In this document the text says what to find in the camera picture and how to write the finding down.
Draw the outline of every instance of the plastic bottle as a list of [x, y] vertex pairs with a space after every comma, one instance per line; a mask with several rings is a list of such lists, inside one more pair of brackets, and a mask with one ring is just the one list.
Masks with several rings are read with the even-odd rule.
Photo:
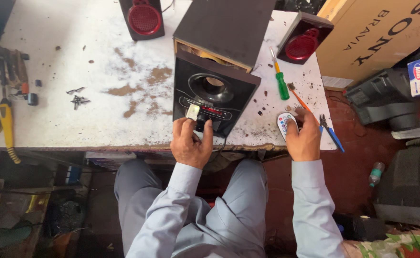
[[385, 170], [385, 164], [382, 162], [374, 163], [371, 174], [369, 175], [369, 186], [374, 187], [380, 182], [382, 172]]

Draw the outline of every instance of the screwdriver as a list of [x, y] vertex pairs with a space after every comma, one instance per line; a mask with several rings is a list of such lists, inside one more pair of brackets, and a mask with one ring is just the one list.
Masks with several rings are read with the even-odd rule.
[[19, 164], [21, 160], [14, 151], [14, 138], [12, 135], [12, 111], [11, 102], [6, 98], [6, 73], [5, 62], [0, 59], [0, 73], [1, 73], [1, 90], [3, 91], [3, 99], [0, 102], [1, 126], [3, 127], [3, 134], [5, 135], [6, 150], [14, 163]]
[[280, 91], [280, 98], [285, 101], [290, 98], [287, 84], [283, 80], [283, 73], [280, 72], [280, 68], [278, 67], [278, 63], [277, 63], [277, 58], [275, 57], [274, 50], [272, 49], [272, 47], [270, 47], [270, 53], [272, 53], [272, 58], [275, 63], [274, 64], [275, 70], [277, 71], [277, 74], [275, 75], [275, 77], [277, 78], [277, 81], [278, 81], [278, 91]]

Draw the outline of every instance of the workbench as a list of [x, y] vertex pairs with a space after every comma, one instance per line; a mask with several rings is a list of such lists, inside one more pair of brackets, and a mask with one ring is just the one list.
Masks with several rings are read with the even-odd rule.
[[[163, 0], [162, 9], [170, 3]], [[134, 42], [118, 1], [17, 0], [0, 45], [30, 55], [26, 61], [30, 92], [38, 94], [39, 104], [33, 107], [24, 100], [12, 100], [15, 146], [54, 151], [169, 149], [175, 67], [172, 35], [190, 3], [176, 0], [163, 13], [164, 37]], [[269, 46], [277, 50], [296, 15], [273, 11], [252, 72], [262, 78], [261, 85], [225, 149], [286, 149], [276, 118], [299, 102], [291, 92], [289, 100], [280, 99]], [[324, 114], [332, 128], [316, 55], [304, 65], [278, 62], [285, 82], [294, 83], [314, 115]], [[41, 88], [35, 87], [35, 79], [42, 81]], [[80, 87], [85, 87], [80, 93], [66, 93]], [[70, 101], [75, 94], [91, 102], [74, 110]], [[219, 149], [223, 141], [215, 137], [214, 148]], [[0, 147], [4, 146], [1, 133]], [[328, 134], [322, 135], [321, 149], [336, 149]]]

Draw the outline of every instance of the wire cutter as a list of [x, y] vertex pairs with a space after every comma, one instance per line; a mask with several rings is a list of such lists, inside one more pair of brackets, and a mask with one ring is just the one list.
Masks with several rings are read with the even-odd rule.
[[320, 132], [323, 134], [323, 127], [326, 128], [326, 131], [328, 131], [328, 134], [331, 136], [333, 142], [339, 148], [340, 151], [345, 152], [344, 148], [342, 147], [342, 144], [339, 141], [339, 138], [335, 135], [332, 128], [329, 128], [328, 124], [326, 123], [326, 118], [324, 115], [320, 115]]

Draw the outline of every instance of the red speaker grille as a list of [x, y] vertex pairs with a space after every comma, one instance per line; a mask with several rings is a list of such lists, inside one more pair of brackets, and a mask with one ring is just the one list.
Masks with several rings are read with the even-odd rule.
[[293, 60], [301, 60], [311, 56], [317, 47], [317, 39], [312, 36], [301, 35], [293, 39], [285, 47], [287, 56]]
[[138, 34], [150, 35], [160, 28], [160, 14], [148, 4], [136, 5], [129, 11], [129, 24]]

